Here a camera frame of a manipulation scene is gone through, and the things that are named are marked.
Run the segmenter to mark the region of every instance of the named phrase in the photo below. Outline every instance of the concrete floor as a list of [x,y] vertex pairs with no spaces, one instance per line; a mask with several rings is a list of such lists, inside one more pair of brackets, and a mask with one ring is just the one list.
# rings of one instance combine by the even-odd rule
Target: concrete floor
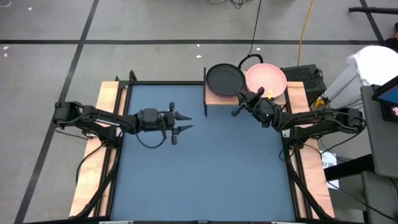
[[[263,0],[256,39],[299,40],[309,2]],[[397,0],[366,2],[368,6],[398,7]],[[226,40],[251,39],[257,6],[257,0],[239,10],[228,2],[212,6],[206,0],[21,0],[0,8],[1,223],[16,220],[49,129],[53,104],[60,98],[66,78],[72,78],[69,89],[64,89],[68,90],[64,91],[66,100],[91,105],[96,103],[102,81],[114,80],[116,75],[126,79],[131,69],[139,80],[201,80],[203,67],[221,62],[237,64],[247,54],[249,44],[227,44],[231,42]],[[304,39],[329,41],[304,45],[302,64],[315,63],[321,68],[327,86],[345,69],[345,58],[367,44],[351,45],[353,42],[346,40],[377,40],[365,14],[347,13],[355,6],[361,6],[361,1],[315,1]],[[91,9],[94,18],[86,23]],[[389,38],[398,17],[373,17],[382,36]],[[83,32],[86,24],[87,34]],[[111,41],[94,44],[90,40]],[[136,41],[118,45],[120,42],[112,40]],[[188,41],[181,44],[168,40]],[[297,63],[297,45],[289,41],[264,43],[255,45],[254,51],[267,63],[279,67]],[[243,69],[255,63],[250,60]],[[67,131],[79,133],[73,128]],[[344,138],[332,134],[323,142],[331,146]],[[42,154],[45,160],[40,176],[34,176],[37,185],[35,178],[29,185],[35,187],[30,205],[23,204],[27,211],[22,209],[17,221],[68,217],[75,169],[84,149],[83,140],[54,134],[48,154]],[[350,158],[367,154],[367,135],[334,151]],[[361,218],[339,208],[336,214],[342,219]]]

